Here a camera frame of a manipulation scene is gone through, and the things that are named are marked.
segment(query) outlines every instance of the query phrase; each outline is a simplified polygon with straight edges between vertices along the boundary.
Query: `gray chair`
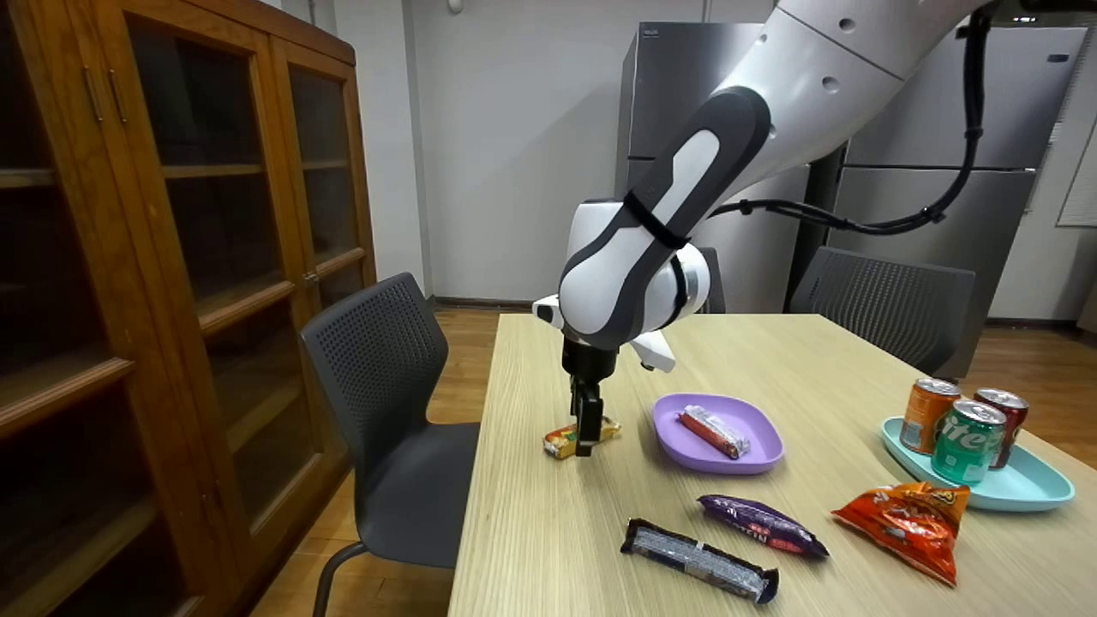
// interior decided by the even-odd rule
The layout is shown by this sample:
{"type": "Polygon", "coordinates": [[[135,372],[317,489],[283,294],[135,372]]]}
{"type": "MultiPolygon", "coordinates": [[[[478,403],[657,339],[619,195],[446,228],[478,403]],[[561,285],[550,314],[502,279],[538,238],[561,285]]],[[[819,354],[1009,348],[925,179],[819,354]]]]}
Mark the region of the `gray chair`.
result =
{"type": "Polygon", "coordinates": [[[450,343],[410,275],[328,305],[301,339],[356,477],[358,541],[322,565],[316,614],[326,614],[352,556],[454,565],[478,425],[424,418],[450,343]]]}
{"type": "Polygon", "coordinates": [[[819,310],[937,372],[963,339],[972,279],[972,270],[819,246],[789,307],[819,310]]]}

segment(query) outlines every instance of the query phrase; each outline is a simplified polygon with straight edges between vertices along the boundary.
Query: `snack bag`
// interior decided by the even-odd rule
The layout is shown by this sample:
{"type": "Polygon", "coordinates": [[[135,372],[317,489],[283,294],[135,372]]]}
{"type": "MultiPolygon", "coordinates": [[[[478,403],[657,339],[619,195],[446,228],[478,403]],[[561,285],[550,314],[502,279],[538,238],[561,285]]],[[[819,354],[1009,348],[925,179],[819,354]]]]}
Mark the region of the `snack bag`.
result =
{"type": "Polygon", "coordinates": [[[902,484],[861,493],[833,510],[833,522],[854,526],[925,577],[956,586],[952,541],[968,497],[968,486],[902,484]]]}

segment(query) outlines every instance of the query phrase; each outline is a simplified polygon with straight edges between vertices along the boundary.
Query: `glass cabinet door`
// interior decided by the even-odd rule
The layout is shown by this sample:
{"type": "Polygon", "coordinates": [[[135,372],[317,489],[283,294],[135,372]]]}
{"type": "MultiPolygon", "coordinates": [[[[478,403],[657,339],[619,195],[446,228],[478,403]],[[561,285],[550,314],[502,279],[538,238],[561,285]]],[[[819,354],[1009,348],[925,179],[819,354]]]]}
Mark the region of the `glass cabinet door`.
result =
{"type": "Polygon", "coordinates": [[[183,258],[197,326],[191,380],[217,409],[236,478],[228,501],[260,533],[322,452],[296,337],[299,219],[269,145],[276,102],[265,84],[265,37],[228,19],[205,27],[208,14],[203,27],[188,9],[173,14],[171,25],[125,14],[122,27],[171,210],[164,260],[183,258]]]}
{"type": "Polygon", "coordinates": [[[332,59],[283,40],[275,56],[292,92],[305,265],[322,307],[373,279],[356,84],[352,67],[332,59]]]}
{"type": "Polygon", "coordinates": [[[109,348],[34,40],[29,4],[0,0],[0,614],[171,614],[186,581],[135,425],[135,358],[109,348]]]}

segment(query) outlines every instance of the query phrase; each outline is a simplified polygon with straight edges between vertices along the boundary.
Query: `cabinet handle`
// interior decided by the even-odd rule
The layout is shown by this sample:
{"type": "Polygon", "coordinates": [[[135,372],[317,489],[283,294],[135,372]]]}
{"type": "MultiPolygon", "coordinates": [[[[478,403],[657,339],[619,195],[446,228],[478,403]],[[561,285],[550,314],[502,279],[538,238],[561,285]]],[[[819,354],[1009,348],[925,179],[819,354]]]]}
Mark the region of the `cabinet handle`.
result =
{"type": "Polygon", "coordinates": [[[83,67],[83,92],[88,94],[96,124],[104,124],[104,105],[96,98],[92,67],[83,67]]]}
{"type": "Polygon", "coordinates": [[[119,94],[115,67],[114,67],[114,64],[107,67],[107,81],[109,81],[109,98],[114,98],[115,117],[122,121],[122,126],[131,126],[131,114],[125,114],[125,105],[122,105],[122,94],[119,94]]]}

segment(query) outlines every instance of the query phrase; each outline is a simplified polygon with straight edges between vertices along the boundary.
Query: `refrigerator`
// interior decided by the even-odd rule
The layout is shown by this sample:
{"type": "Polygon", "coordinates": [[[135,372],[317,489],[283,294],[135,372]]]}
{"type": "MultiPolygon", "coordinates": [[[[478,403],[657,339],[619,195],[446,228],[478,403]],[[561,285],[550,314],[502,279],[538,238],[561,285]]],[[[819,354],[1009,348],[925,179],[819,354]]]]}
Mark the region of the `refrigerator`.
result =
{"type": "MultiPolygon", "coordinates": [[[[760,25],[642,25],[619,76],[617,195],[651,169],[657,147],[723,81],[760,37],[760,25]]],[[[741,195],[804,195],[808,169],[772,175],[741,195]]],[[[798,221],[780,214],[716,214],[694,234],[718,266],[726,310],[780,310],[798,221]]]]}
{"type": "MultiPolygon", "coordinates": [[[[971,365],[1083,37],[1088,27],[989,30],[982,140],[978,169],[941,221],[904,236],[825,234],[833,246],[978,275],[963,347],[938,371],[941,375],[963,375],[971,365]]],[[[963,37],[952,35],[933,48],[899,98],[849,137],[833,211],[848,219],[894,219],[947,193],[963,158],[960,81],[963,37]]]]}

